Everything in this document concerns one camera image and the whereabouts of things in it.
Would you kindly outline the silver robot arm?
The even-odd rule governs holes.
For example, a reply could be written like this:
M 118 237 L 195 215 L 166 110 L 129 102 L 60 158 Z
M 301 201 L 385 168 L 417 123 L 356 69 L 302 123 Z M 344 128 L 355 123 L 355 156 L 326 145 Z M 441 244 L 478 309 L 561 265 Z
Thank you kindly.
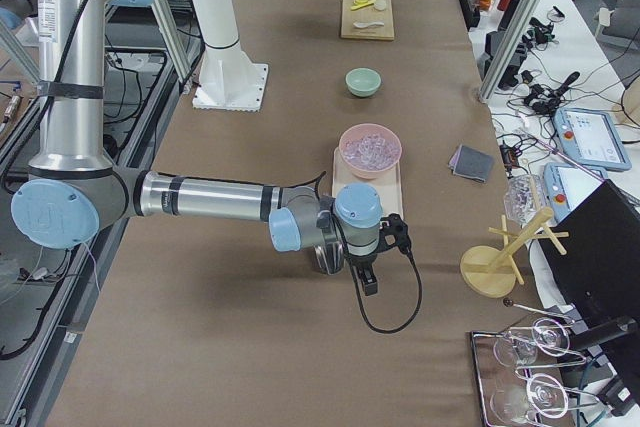
M 336 196 L 120 167 L 103 148 L 105 10 L 118 0 L 37 0 L 40 148 L 11 200 L 32 242 L 69 249 L 115 222 L 155 213 L 265 222 L 280 252 L 315 250 L 320 268 L 351 270 L 358 293 L 378 290 L 377 256 L 411 251 L 406 224 L 385 214 L 377 191 L 351 183 Z M 153 0 L 132 0 L 150 4 Z

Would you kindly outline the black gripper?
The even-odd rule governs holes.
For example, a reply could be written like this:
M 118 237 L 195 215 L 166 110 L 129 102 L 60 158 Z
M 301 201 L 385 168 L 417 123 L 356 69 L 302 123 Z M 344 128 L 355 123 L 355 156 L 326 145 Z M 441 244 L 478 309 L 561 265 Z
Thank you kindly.
M 389 214 L 381 219 L 377 239 L 372 247 L 366 246 L 364 253 L 357 253 L 355 246 L 347 248 L 346 259 L 356 265 L 356 275 L 365 296 L 378 293 L 378 280 L 373 263 L 378 254 L 397 248 L 401 254 L 411 256 L 411 239 L 409 228 L 399 214 Z

